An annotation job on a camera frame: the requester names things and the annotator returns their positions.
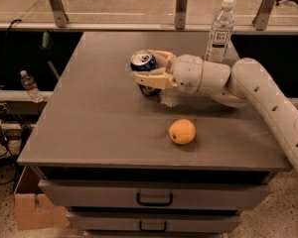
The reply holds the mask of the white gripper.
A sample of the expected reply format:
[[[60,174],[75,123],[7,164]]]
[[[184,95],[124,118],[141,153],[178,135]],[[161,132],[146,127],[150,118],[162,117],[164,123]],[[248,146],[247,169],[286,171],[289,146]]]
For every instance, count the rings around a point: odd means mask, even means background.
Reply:
[[[134,80],[136,83],[157,89],[175,87],[183,93],[196,93],[198,91],[204,63],[200,57],[191,55],[176,57],[171,52],[159,50],[150,50],[150,53],[156,59],[159,68],[135,72]]]

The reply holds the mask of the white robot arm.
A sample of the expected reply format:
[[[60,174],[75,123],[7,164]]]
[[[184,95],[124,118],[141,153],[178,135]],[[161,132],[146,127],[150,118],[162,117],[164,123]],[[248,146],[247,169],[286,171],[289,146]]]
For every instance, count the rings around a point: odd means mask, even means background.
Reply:
[[[131,56],[130,67],[144,91],[174,88],[229,107],[252,104],[298,175],[298,109],[257,60],[240,59],[229,66],[192,55],[140,50]]]

